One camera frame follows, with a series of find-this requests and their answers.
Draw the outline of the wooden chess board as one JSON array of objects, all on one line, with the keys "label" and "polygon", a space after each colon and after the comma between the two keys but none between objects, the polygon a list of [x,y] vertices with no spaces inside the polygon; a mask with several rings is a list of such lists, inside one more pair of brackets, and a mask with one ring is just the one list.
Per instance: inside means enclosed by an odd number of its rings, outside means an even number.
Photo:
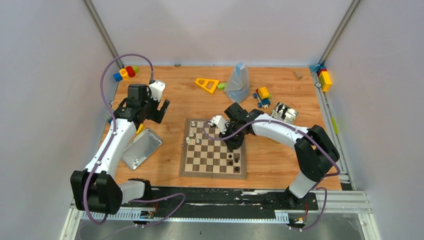
[{"label": "wooden chess board", "polygon": [[179,175],[216,179],[245,179],[247,177],[246,144],[229,151],[224,141],[217,138],[219,130],[207,127],[205,118],[187,118],[180,160]]}]

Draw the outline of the yellow tin with chess pieces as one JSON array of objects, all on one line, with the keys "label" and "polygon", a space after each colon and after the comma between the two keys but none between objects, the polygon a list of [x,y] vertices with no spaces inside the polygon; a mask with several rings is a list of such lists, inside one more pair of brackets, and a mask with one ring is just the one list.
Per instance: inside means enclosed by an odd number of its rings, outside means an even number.
[{"label": "yellow tin with chess pieces", "polygon": [[293,124],[298,116],[298,111],[282,102],[278,102],[269,114],[272,118]]}]

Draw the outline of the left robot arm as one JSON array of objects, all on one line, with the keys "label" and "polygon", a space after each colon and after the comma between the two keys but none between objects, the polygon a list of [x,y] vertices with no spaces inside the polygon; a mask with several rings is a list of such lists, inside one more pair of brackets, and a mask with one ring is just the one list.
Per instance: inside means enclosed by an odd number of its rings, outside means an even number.
[{"label": "left robot arm", "polygon": [[159,107],[166,83],[156,80],[150,85],[133,83],[127,97],[113,112],[109,131],[93,159],[83,170],[75,170],[70,184],[76,208],[80,211],[114,215],[122,204],[135,200],[140,206],[153,201],[148,180],[130,178],[117,184],[114,177],[124,151],[134,135],[144,130],[144,121],[160,124],[169,100]]}]

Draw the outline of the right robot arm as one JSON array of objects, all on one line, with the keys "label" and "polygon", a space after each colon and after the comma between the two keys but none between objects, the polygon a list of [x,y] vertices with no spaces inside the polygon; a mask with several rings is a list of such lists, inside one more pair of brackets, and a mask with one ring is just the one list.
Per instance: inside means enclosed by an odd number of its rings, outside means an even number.
[{"label": "right robot arm", "polygon": [[219,140],[225,142],[229,151],[239,149],[248,134],[266,137],[294,150],[300,172],[286,189],[285,201],[290,208],[301,207],[305,196],[331,175],[332,168],[340,173],[340,153],[323,127],[296,126],[259,109],[247,111],[236,102],[224,113],[226,117],[213,116],[208,124],[219,129]]}]

